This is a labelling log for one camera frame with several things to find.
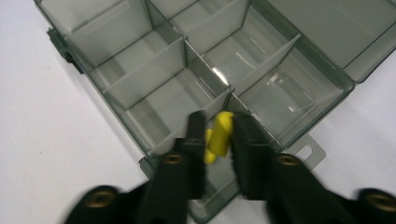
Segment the brass bolt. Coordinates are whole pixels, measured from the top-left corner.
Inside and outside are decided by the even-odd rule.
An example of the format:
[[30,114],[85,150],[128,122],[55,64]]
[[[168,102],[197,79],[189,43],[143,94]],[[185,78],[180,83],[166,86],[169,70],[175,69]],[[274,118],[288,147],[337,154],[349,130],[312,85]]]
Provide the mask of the brass bolt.
[[279,161],[281,164],[284,164],[284,165],[298,165],[298,164],[300,164],[300,161],[291,155],[279,156],[277,158],[277,161]]
[[396,212],[396,200],[388,195],[372,193],[366,196],[366,200],[381,210]]
[[163,162],[168,164],[178,164],[183,161],[183,157],[177,154],[170,154],[163,157]]
[[98,191],[88,196],[88,198],[85,200],[85,206],[90,208],[106,207],[113,203],[115,198],[116,195],[112,191]]

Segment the hinge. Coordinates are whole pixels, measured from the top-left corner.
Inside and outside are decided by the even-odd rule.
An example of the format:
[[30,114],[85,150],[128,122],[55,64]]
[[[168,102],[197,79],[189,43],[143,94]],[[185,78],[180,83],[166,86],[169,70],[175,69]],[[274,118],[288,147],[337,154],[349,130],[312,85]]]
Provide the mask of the hinge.
[[76,60],[70,54],[69,49],[63,42],[63,38],[62,38],[61,34],[54,28],[49,28],[49,30],[47,31],[47,34],[49,35],[49,39],[52,42],[53,46],[55,46],[55,48],[58,50],[58,52],[61,54],[61,56],[68,63],[72,63],[81,74],[84,74],[81,67],[76,63]]

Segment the clear plastic compartment box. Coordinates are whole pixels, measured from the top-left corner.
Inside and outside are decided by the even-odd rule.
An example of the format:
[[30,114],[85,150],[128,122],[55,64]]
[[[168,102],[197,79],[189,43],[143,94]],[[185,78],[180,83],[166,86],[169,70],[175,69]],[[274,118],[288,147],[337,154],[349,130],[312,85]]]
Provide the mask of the clear plastic compartment box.
[[[390,0],[35,2],[58,50],[140,146],[148,175],[196,110],[209,125],[222,109],[250,113],[276,150],[301,147],[396,47]],[[206,182],[190,202],[199,223],[238,193],[230,158],[207,165]]]

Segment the yellow object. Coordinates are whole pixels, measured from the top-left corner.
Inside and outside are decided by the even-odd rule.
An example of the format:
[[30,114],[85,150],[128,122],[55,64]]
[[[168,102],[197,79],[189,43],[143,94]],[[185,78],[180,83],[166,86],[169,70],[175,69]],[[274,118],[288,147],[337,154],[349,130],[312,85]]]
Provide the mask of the yellow object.
[[233,132],[233,113],[222,111],[216,115],[215,126],[207,149],[213,154],[225,157]]
[[207,144],[210,141],[210,137],[212,136],[213,130],[207,129],[205,132],[205,141],[206,141],[206,149],[205,149],[205,156],[204,156],[204,162],[206,164],[212,164],[216,160],[216,155],[207,150]]

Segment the white table surface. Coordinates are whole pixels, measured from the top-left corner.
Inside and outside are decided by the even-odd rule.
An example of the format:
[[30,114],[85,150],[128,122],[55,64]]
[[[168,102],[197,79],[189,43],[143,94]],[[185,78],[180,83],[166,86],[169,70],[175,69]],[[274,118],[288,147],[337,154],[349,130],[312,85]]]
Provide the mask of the white table surface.
[[[1,1],[0,21],[0,223],[62,223],[84,190],[145,181],[133,140],[52,46],[33,0]],[[395,87],[393,53],[311,131],[327,152],[313,172],[328,189],[396,194]],[[212,223],[265,219],[262,203],[237,199]]]

